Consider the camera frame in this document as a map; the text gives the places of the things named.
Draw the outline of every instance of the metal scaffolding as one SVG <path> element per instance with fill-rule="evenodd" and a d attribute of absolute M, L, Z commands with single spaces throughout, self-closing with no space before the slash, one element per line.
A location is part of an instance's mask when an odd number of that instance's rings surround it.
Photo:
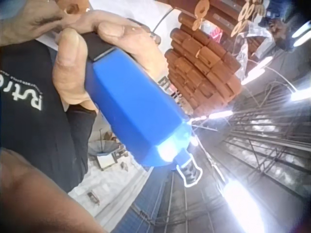
<path fill-rule="evenodd" d="M 225 171 L 226 176 L 233 177 L 245 185 L 252 196 L 261 204 L 261 206 L 269 213 L 270 217 L 275 220 L 280 229 L 287 227 L 286 221 L 279 218 L 278 213 L 269 206 L 260 196 L 257 195 L 252 188 L 256 186 L 260 180 L 268 179 L 274 183 L 280 190 L 305 202 L 310 193 L 302 192 L 301 188 L 297 189 L 288 183 L 284 182 L 276 175 L 278 167 L 287 168 L 288 173 L 309 177 L 311 180 L 311 105 L 310 101 L 303 100 L 292 102 L 291 91 L 284 85 L 272 84 L 268 85 L 266 91 L 248 98 L 239 97 L 234 105 L 234 115 L 226 121 L 205 120 L 197 123 L 193 127 L 198 133 L 199 138 L 204 141 L 206 135 L 212 137 L 219 136 L 219 141 L 215 145 L 200 143 L 202 150 L 206 156 L 198 153 L 196 159 L 202 167 L 206 165 L 204 174 L 211 175 L 217 183 L 222 183 L 223 178 L 213 169 L 213 164 L 219 165 L 222 171 Z M 217 153 L 209 151 L 210 146 L 217 148 L 218 153 L 222 153 L 223 157 L 228 156 L 237 163 L 247 167 L 247 172 L 240 177 L 232 171 L 232 166 L 228 166 L 218 159 Z M 243 157 L 241 152 L 247 153 L 247 157 Z M 166 215 L 159 216 L 156 220 L 156 226 L 164 227 L 164 232 L 167 232 L 168 226 L 184 224 L 185 233 L 192 232 L 190 229 L 191 222 L 199 217 L 205 216 L 208 222 L 210 232 L 214 232 L 212 213 L 223 207 L 226 202 L 219 202 L 214 207 L 208 207 L 205 200 L 205 181 L 200 187 L 200 183 L 195 187 L 201 192 L 202 198 L 191 206 L 187 190 L 184 189 L 185 206 L 180 210 L 172 206 L 172 194 L 179 189 L 171 183 L 170 199 L 168 200 L 168 211 Z M 216 197 L 216 200 L 222 199 L 222 195 Z"/>

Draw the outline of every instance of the fluorescent lamp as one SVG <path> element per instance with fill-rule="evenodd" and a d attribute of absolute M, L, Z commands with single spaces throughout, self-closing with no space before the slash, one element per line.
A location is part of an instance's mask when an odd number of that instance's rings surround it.
<path fill-rule="evenodd" d="M 194 145 L 195 147 L 197 147 L 197 146 L 199 145 L 198 140 L 196 140 L 196 138 L 195 138 L 194 136 L 191 136 L 191 137 L 190 137 L 190 143 L 191 143 L 192 145 Z"/>
<path fill-rule="evenodd" d="M 263 73 L 265 72 L 265 69 L 258 69 L 258 70 L 251 70 L 249 73 L 248 73 L 248 76 L 246 79 L 244 79 L 241 84 L 242 85 L 246 85 L 248 84 L 249 82 L 255 80 L 256 78 L 260 77 Z"/>
<path fill-rule="evenodd" d="M 268 65 L 272 60 L 273 60 L 273 56 L 264 58 L 254 69 L 251 70 L 251 72 L 252 72 L 252 71 L 255 71 L 255 70 L 259 70 L 259 69 L 265 67 L 265 66 Z"/>
<path fill-rule="evenodd" d="M 306 22 L 301 28 L 299 28 L 292 36 L 292 38 L 297 38 L 302 35 L 302 33 L 311 29 L 311 21 Z"/>
<path fill-rule="evenodd" d="M 223 196 L 246 233 L 264 233 L 259 208 L 238 181 L 229 182 L 224 188 Z"/>
<path fill-rule="evenodd" d="M 299 38 L 295 43 L 294 47 L 301 46 L 302 44 L 306 43 L 309 39 L 311 39 L 311 31 L 308 31 L 304 34 L 301 38 Z"/>
<path fill-rule="evenodd" d="M 207 116 L 200 116 L 200 117 L 196 117 L 196 118 L 191 118 L 190 121 L 188 122 L 188 124 L 192 124 L 195 121 L 199 121 L 199 120 L 206 120 Z"/>
<path fill-rule="evenodd" d="M 299 101 L 311 98 L 311 87 L 305 90 L 296 91 L 292 93 L 292 101 Z"/>
<path fill-rule="evenodd" d="M 213 113 L 213 114 L 209 115 L 209 119 L 218 119 L 218 118 L 222 118 L 222 117 L 229 117 L 231 115 L 233 115 L 232 111 L 224 111 L 224 112 Z"/>

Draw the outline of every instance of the t-shirt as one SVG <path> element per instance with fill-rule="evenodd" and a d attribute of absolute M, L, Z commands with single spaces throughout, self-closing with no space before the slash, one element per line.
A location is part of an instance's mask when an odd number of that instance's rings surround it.
<path fill-rule="evenodd" d="M 87 142 L 96 113 L 64 111 L 52 83 L 49 49 L 38 41 L 1 48 L 0 145 L 41 170 L 64 191 L 87 172 Z"/>

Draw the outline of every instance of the finger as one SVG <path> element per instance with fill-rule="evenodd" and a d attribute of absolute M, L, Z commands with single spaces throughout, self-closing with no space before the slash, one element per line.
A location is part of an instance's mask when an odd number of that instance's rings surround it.
<path fill-rule="evenodd" d="M 97 33 L 104 41 L 130 53 L 153 79 L 167 65 L 156 43 L 140 27 L 102 22 Z"/>
<path fill-rule="evenodd" d="M 139 26 L 138 24 L 111 12 L 94 10 L 83 15 L 67 15 L 62 21 L 63 28 L 73 28 L 78 33 L 97 31 L 101 22 L 108 21 L 119 25 Z"/>
<path fill-rule="evenodd" d="M 58 41 L 53 83 L 68 104 L 79 104 L 89 98 L 84 90 L 86 58 L 84 39 L 74 29 L 63 30 Z"/>

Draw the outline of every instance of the copper pipe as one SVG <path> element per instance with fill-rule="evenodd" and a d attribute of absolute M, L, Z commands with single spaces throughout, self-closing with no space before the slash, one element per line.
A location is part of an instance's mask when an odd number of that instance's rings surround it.
<path fill-rule="evenodd" d="M 197 41 L 199 41 L 204 46 L 208 45 L 209 41 L 212 39 L 209 35 L 201 31 L 200 29 L 193 31 L 184 24 L 180 26 L 180 29 L 188 33 L 189 35 L 191 35 L 193 38 L 195 38 Z"/>
<path fill-rule="evenodd" d="M 190 15 L 187 15 L 186 13 L 181 13 L 178 16 L 178 21 L 182 24 L 185 24 L 188 28 L 191 28 L 193 31 L 197 30 L 201 24 L 201 19 L 196 19 Z"/>
<path fill-rule="evenodd" d="M 194 15 L 196 18 L 203 18 L 208 9 L 208 0 L 156 0 L 172 7 L 186 12 L 188 14 Z"/>

